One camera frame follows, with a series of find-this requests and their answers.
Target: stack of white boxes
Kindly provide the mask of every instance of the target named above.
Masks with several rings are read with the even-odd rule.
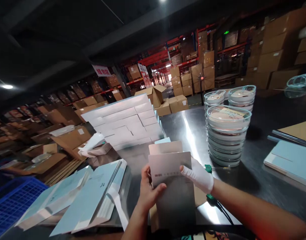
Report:
[[[146,94],[96,108],[82,117],[115,150],[164,138],[162,123]]]

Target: forearm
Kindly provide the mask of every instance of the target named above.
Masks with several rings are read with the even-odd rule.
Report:
[[[277,206],[214,179],[211,194],[260,239],[304,239],[306,223]]]
[[[121,240],[146,239],[148,212],[136,205]]]

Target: wooden pallet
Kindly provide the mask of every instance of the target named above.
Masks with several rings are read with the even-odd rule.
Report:
[[[74,160],[70,161],[69,163],[63,162],[63,164],[61,164],[61,166],[59,166],[59,167],[62,167],[62,168],[59,171],[57,171],[57,173],[50,176],[45,181],[45,184],[50,186],[50,187],[55,185],[59,181],[65,179],[70,174],[72,174],[82,163],[83,163],[83,161],[78,160],[78,159],[74,159]]]

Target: ceiling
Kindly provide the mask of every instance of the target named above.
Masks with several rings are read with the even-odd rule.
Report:
[[[0,0],[0,113],[269,0]]]

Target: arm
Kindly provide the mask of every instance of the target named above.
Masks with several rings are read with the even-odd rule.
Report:
[[[201,164],[192,158],[192,170],[180,167],[206,194],[211,193],[244,226],[260,239],[304,239],[306,223],[298,217],[264,200],[240,191],[220,180],[213,179]]]
[[[155,205],[160,194],[166,189],[166,185],[161,183],[153,190],[148,164],[143,167],[141,176],[138,202],[121,240],[146,239],[148,212]]]

